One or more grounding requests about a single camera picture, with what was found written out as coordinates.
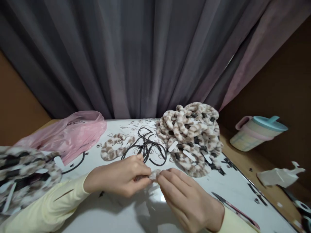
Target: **yellow sleeve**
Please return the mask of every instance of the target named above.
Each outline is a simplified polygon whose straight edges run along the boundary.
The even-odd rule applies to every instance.
[[[1,225],[0,232],[42,233],[58,230],[89,196],[83,189],[87,175],[55,185],[34,203],[9,217]]]
[[[250,223],[245,222],[236,213],[225,207],[223,224],[218,233],[257,233],[260,231]]]

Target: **left hand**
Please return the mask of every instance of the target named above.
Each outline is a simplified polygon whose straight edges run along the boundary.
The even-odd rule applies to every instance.
[[[89,173],[84,181],[84,190],[87,193],[105,191],[131,197],[137,191],[144,189],[152,181],[142,178],[133,179],[138,175],[151,174],[151,169],[144,164],[142,154],[132,155],[126,159],[96,167]]]

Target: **brown wall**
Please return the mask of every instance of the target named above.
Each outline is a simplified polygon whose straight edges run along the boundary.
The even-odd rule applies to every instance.
[[[51,120],[0,52],[0,146],[15,144]]]
[[[311,190],[311,17],[284,43],[221,112],[232,132],[243,116],[277,115],[289,130],[256,149],[279,168],[297,161],[307,171],[299,182]]]

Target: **plastic bag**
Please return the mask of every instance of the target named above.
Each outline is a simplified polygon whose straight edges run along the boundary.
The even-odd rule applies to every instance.
[[[101,113],[80,111],[19,140],[14,146],[58,151],[66,166],[94,146],[106,128]]]

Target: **white paper tag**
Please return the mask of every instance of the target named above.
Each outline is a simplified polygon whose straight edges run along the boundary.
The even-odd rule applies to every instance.
[[[45,169],[45,168],[42,168],[38,171],[36,171],[36,173],[39,173],[39,174],[44,174],[44,173],[47,173],[49,170]]]
[[[9,181],[9,182],[6,182],[5,184],[1,185],[0,194],[4,193],[11,184],[13,184],[13,181]]]
[[[202,150],[201,153],[203,154],[204,158],[207,160],[208,163],[213,163],[213,161],[210,159],[210,155],[206,151]]]
[[[59,167],[61,170],[64,170],[65,165],[64,165],[64,163],[62,162],[62,159],[59,156],[54,158],[54,162],[55,162],[57,167]]]
[[[196,161],[195,157],[191,153],[189,153],[188,151],[183,150],[182,152],[184,152],[184,154],[187,155],[193,162]]]
[[[130,137],[127,137],[127,138],[124,140],[124,142],[123,142],[123,144],[122,144],[122,147],[123,147],[123,148],[127,146],[127,143],[129,142],[129,140],[130,140]]]
[[[16,187],[16,182],[12,185],[10,193],[9,193],[9,195],[6,198],[6,203],[5,203],[4,207],[3,207],[2,213],[5,213],[9,209],[10,202],[12,200],[12,196],[13,196],[13,192],[14,192],[15,187]]]
[[[172,152],[174,149],[176,149],[177,144],[178,144],[178,142],[174,141],[174,143],[169,147],[168,151]]]

